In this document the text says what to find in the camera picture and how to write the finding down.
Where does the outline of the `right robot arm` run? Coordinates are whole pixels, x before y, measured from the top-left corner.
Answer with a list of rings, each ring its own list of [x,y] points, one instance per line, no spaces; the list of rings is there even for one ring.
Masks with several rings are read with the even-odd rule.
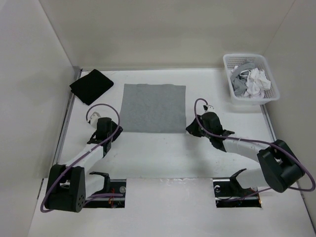
[[[282,140],[262,144],[246,142],[237,138],[233,131],[223,129],[220,119],[214,112],[197,115],[186,131],[195,137],[206,137],[213,147],[227,153],[238,154],[260,164],[262,176],[270,188],[283,193],[305,175],[305,171],[293,159],[279,149],[292,155],[288,145]]]

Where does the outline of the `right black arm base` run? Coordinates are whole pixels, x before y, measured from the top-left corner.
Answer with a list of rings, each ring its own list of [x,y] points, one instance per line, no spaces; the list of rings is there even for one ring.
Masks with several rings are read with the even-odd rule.
[[[239,170],[230,177],[213,179],[215,197],[219,200],[231,200],[242,198],[255,192],[252,188],[244,189],[237,181],[237,177],[246,170]]]

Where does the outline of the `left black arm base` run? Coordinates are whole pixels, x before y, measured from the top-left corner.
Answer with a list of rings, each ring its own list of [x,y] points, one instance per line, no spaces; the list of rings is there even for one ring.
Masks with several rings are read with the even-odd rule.
[[[86,200],[123,201],[126,196],[127,180],[111,179],[108,173],[90,172],[85,180]]]

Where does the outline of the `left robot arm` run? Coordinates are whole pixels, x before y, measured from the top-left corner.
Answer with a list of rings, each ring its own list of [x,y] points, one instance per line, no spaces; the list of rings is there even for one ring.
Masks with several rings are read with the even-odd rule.
[[[109,174],[91,169],[105,158],[122,132],[123,128],[111,118],[99,118],[84,150],[66,164],[51,167],[41,212],[61,210],[78,213],[91,200],[110,197]]]

